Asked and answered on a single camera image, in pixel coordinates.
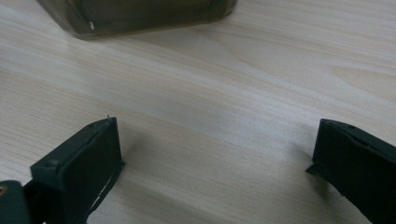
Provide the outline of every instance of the light wood surface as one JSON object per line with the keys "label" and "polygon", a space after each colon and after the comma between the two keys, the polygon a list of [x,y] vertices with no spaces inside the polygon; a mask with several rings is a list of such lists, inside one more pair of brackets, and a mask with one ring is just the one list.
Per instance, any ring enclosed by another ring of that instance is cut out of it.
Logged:
{"label": "light wood surface", "polygon": [[240,0],[223,21],[94,41],[0,3],[0,179],[118,118],[90,223],[369,223],[304,172],[321,118],[396,145],[396,1]]}

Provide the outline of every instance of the table surface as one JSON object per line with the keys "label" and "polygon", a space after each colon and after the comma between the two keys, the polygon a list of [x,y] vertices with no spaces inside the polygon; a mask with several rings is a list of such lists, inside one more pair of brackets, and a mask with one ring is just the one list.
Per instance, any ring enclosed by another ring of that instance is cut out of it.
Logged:
{"label": "table surface", "polygon": [[308,175],[319,120],[396,145],[396,2],[240,0],[215,23],[83,41],[0,3],[0,179],[118,118],[90,223],[369,223]]}

